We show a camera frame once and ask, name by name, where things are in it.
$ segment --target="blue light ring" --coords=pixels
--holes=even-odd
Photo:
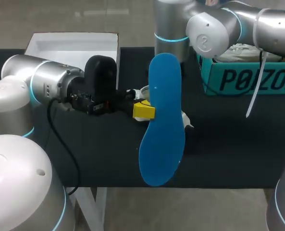
[[[162,38],[162,37],[158,36],[158,35],[155,34],[155,33],[154,33],[154,35],[155,35],[155,37],[156,37],[157,39],[159,39],[159,40],[161,40],[161,41],[164,41],[164,42],[183,42],[183,41],[185,41],[185,40],[188,39],[188,37],[184,37],[184,38],[180,38],[180,39],[165,39],[165,38]]]
[[[278,188],[279,181],[278,181],[278,183],[277,183],[276,190],[275,190],[275,203],[276,203],[276,208],[277,208],[279,217],[281,218],[282,222],[285,224],[285,219],[283,218],[283,216],[282,216],[282,214],[281,214],[281,212],[280,212],[280,210],[279,210],[278,203],[277,203],[277,188]]]
[[[238,15],[235,12],[231,11],[228,8],[221,8],[221,9],[232,13],[237,18],[237,20],[239,22],[239,26],[240,26],[240,35],[239,35],[238,40],[237,40],[237,41],[239,41],[239,39],[240,39],[240,37],[242,36],[242,33],[243,33],[243,27],[242,27],[242,23],[240,22],[240,18],[238,17]]]
[[[64,213],[65,213],[65,207],[66,207],[66,193],[65,193],[64,187],[63,187],[63,191],[64,191],[64,206],[63,206],[63,211],[62,211],[62,213],[61,213],[61,216],[60,216],[60,218],[59,218],[59,221],[57,222],[56,226],[53,228],[52,231],[56,231],[56,230],[57,230],[58,226],[60,225],[60,223],[61,223],[61,221],[62,221],[62,218],[63,218],[63,216],[64,216]]]
[[[23,135],[22,137],[25,137],[25,138],[26,138],[26,137],[30,136],[34,130],[35,130],[35,127],[33,127],[30,132],[26,133],[26,134]]]
[[[32,85],[33,85],[33,78],[34,78],[34,76],[35,76],[37,70],[38,70],[43,64],[49,63],[49,62],[52,62],[52,61],[51,61],[51,60],[45,60],[45,61],[41,62],[41,63],[35,68],[35,70],[34,70],[32,76],[31,76],[31,79],[30,79],[30,93],[31,93],[32,97],[33,97],[38,103],[40,103],[40,101],[36,99],[36,96],[35,96],[35,94],[34,94],[34,92],[33,92],[33,86],[32,86]]]

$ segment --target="table leg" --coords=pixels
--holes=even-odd
[[[74,193],[91,231],[104,231],[102,214],[99,214],[90,188],[78,188]]]
[[[106,199],[107,199],[107,188],[98,188],[96,193],[95,203],[99,211],[99,218],[104,224],[105,221],[105,209],[106,209]]]

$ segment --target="teal box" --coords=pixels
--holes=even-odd
[[[200,55],[197,58],[207,95],[234,95],[248,90],[246,94],[253,94],[260,63],[215,63]],[[285,62],[265,64],[258,94],[285,94]]]

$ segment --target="shoebox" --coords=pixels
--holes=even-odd
[[[56,32],[34,33],[25,54],[84,70],[94,55],[109,56],[117,63],[119,82],[120,47],[116,33]]]
[[[216,63],[197,55],[207,95],[253,94],[260,63]],[[258,94],[285,94],[285,62],[266,63]]]

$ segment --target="robotic arm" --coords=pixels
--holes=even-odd
[[[213,8],[195,0],[155,0],[155,53],[168,52],[182,63],[189,43],[205,58],[245,43],[285,57],[285,11],[231,1]]]
[[[116,73],[115,61],[104,56],[91,57],[85,71],[28,55],[11,57],[1,71],[0,135],[32,138],[32,106],[53,98],[65,110],[89,115],[124,111],[130,117],[154,118],[155,108],[135,101],[134,90],[116,90]]]

